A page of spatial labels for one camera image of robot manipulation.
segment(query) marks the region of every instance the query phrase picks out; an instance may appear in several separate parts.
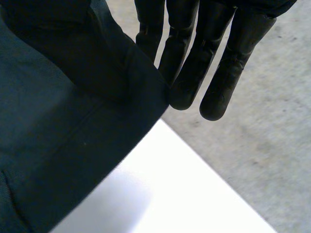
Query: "gloved hand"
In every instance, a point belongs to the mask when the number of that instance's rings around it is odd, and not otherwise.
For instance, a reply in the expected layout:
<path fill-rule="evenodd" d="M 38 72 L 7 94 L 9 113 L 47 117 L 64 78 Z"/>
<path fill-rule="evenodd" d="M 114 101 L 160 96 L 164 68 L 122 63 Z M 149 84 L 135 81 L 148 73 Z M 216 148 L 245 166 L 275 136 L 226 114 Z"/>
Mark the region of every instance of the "gloved hand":
<path fill-rule="evenodd" d="M 169 102 L 188 109 L 210 67 L 231 19 L 232 27 L 216 73 L 201 102 L 200 113 L 220 119 L 256 44 L 296 0 L 167 0 L 170 35 L 159 70 L 171 85 Z M 137 45 L 154 61 L 162 37 L 165 0 L 135 0 L 140 32 Z M 196 37 L 184 65 L 198 11 Z"/>

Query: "white surface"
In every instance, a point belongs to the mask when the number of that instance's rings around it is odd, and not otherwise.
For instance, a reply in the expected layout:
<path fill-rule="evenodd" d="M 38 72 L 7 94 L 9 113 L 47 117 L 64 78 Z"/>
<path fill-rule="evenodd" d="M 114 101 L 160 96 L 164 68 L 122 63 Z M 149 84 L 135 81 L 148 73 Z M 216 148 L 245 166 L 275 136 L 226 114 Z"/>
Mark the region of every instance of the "white surface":
<path fill-rule="evenodd" d="M 275 231 L 160 120 L 52 233 Z"/>

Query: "dark fabric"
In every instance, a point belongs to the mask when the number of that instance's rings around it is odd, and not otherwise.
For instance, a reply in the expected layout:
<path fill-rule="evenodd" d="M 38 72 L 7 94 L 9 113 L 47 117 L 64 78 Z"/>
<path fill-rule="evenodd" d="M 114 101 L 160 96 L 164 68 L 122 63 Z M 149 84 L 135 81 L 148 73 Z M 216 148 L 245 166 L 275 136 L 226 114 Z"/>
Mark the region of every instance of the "dark fabric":
<path fill-rule="evenodd" d="M 0 0 L 0 4 L 30 25 L 56 21 L 82 22 L 91 0 Z"/>
<path fill-rule="evenodd" d="M 110 46 L 126 54 L 127 105 L 77 88 L 0 20 L 1 233 L 50 231 L 168 107 L 168 86 L 151 61 L 123 34 L 105 1 L 91 6 L 105 15 Z"/>

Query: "concrete floor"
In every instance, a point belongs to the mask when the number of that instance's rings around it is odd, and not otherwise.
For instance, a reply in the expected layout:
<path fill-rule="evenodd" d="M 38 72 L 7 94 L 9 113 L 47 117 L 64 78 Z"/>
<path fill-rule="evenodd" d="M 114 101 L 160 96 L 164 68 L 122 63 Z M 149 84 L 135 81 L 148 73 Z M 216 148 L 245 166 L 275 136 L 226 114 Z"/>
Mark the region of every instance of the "concrete floor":
<path fill-rule="evenodd" d="M 124 32 L 135 39 L 134 1 L 107 2 Z M 310 22 L 309 0 L 299 0 L 278 18 L 257 45 L 221 120 L 204 120 L 199 104 L 225 40 L 193 106 L 182 112 L 170 108 L 163 116 L 279 233 L 311 233 Z M 156 65 L 168 28 L 166 23 Z"/>

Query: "glove finger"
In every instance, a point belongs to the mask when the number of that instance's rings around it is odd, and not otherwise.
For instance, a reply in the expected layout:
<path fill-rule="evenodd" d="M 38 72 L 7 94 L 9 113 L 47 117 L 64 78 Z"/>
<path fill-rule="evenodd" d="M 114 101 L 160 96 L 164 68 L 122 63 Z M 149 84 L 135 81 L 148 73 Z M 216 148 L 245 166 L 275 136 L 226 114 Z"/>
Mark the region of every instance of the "glove finger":
<path fill-rule="evenodd" d="M 163 33 L 165 0 L 135 0 L 135 6 L 140 22 L 136 44 L 154 62 Z"/>
<path fill-rule="evenodd" d="M 214 1 L 200 1 L 196 37 L 170 91 L 170 105 L 188 109 L 206 76 L 235 8 Z"/>
<path fill-rule="evenodd" d="M 256 44 L 272 28 L 276 18 L 238 9 L 229 40 L 217 71 L 201 102 L 200 113 L 208 120 L 220 119 Z"/>
<path fill-rule="evenodd" d="M 193 32 L 198 0 L 167 0 L 170 35 L 160 61 L 159 70 L 172 85 L 180 71 Z"/>

